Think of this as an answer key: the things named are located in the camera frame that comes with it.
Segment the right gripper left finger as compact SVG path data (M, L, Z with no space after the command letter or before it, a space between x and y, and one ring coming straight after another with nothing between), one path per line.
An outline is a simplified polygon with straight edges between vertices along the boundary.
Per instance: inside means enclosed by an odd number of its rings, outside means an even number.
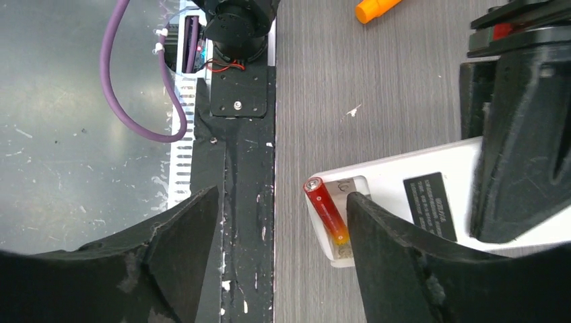
M218 216L214 186L68 252L1 252L2 322L194 322Z

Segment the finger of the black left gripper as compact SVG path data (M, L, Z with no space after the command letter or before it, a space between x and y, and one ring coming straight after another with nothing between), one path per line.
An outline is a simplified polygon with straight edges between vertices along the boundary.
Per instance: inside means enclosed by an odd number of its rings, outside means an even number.
M570 206L570 45L460 67L463 138L481 137L469 233L503 244Z

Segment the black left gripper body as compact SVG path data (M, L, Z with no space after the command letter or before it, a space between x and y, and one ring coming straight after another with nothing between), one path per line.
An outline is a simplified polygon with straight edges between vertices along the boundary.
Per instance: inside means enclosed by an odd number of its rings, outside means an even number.
M570 42L570 2L519 0L473 20L467 56L499 56L522 48Z

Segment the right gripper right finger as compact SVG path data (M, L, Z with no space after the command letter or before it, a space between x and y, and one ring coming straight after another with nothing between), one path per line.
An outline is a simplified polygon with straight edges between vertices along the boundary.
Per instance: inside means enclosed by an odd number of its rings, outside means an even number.
M569 322L570 245L519 258L474 250L347 197L369 322Z

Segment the white remote control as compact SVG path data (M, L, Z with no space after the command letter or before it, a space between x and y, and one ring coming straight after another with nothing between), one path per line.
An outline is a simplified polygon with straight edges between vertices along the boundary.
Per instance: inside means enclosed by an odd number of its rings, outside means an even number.
M469 236L474 171L481 138L337 168L312 175L327 190L340 218L346 219L347 196L360 192L392 214L468 248L510 257L523 256L570 241L570 208L503 244Z

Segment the red AAA battery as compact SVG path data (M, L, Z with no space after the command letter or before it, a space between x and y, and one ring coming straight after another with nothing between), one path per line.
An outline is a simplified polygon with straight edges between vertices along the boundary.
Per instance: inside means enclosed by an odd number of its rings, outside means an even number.
M304 192L335 245L349 242L348 228L341 217L322 178L309 178L304 184Z

